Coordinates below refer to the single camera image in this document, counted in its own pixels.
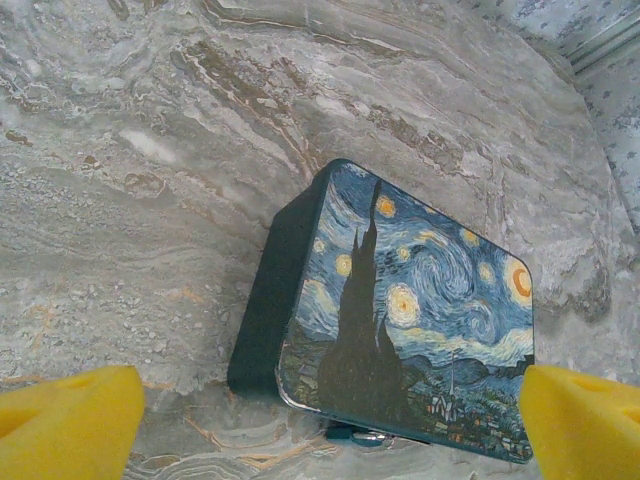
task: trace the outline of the starry night painting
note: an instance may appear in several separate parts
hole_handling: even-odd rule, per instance
[[[353,163],[332,170],[283,343],[292,402],[525,462],[532,363],[520,260]]]

